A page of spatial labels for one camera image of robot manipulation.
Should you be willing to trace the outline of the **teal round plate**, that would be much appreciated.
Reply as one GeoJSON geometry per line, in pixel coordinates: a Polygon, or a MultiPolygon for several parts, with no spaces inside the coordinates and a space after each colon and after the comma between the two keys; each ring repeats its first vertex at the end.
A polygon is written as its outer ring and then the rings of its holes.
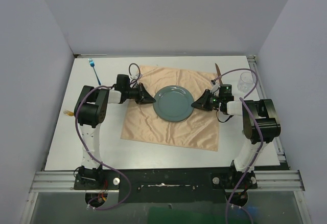
{"type": "Polygon", "coordinates": [[[163,87],[156,94],[153,103],[155,113],[168,122],[181,122],[187,119],[194,108],[192,94],[184,87],[170,85],[163,87]]]}

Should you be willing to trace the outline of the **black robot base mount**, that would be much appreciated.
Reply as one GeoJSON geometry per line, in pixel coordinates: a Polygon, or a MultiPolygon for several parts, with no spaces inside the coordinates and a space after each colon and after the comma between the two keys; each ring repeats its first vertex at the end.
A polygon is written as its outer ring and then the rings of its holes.
{"type": "Polygon", "coordinates": [[[243,200],[247,191],[257,189],[254,172],[243,175],[232,167],[85,170],[75,173],[75,190],[85,190],[85,198],[100,206],[102,197],[117,191],[118,200],[131,203],[224,203],[228,198],[243,200]]]}

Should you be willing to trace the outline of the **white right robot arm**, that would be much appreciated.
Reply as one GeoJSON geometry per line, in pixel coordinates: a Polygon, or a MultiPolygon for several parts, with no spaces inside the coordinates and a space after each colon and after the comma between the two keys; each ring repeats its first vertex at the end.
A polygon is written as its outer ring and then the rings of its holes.
{"type": "Polygon", "coordinates": [[[217,110],[229,118],[242,118],[245,142],[233,161],[234,171],[227,175],[228,183],[235,188],[246,181],[244,172],[254,170],[255,162],[267,144],[281,133],[281,124],[271,99],[236,101],[232,95],[232,85],[222,84],[216,91],[206,89],[192,103],[192,107],[204,111],[217,110]]]}

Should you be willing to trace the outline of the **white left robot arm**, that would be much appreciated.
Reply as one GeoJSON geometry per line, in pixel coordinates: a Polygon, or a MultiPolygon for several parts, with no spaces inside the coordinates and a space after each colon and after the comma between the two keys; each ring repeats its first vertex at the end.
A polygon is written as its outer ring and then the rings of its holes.
{"type": "Polygon", "coordinates": [[[82,164],[78,169],[79,181],[86,181],[97,189],[104,183],[103,163],[100,156],[100,128],[105,120],[108,104],[122,104],[132,99],[136,104],[152,104],[156,100],[139,83],[131,87],[128,75],[118,74],[112,87],[83,86],[75,105],[75,127],[83,145],[82,164]]]}

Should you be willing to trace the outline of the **peach satin cloth napkin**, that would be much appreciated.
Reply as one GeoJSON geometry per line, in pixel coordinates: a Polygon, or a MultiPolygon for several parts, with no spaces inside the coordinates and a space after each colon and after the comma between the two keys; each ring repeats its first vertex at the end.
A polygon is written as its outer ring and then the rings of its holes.
{"type": "MultiPolygon", "coordinates": [[[[185,69],[142,65],[141,83],[151,96],[169,85],[186,88],[198,99],[206,89],[214,73],[185,69]]],[[[129,101],[123,124],[121,139],[162,145],[217,151],[219,144],[219,123],[212,111],[195,109],[181,122],[161,119],[152,105],[138,105],[129,101]]]]}

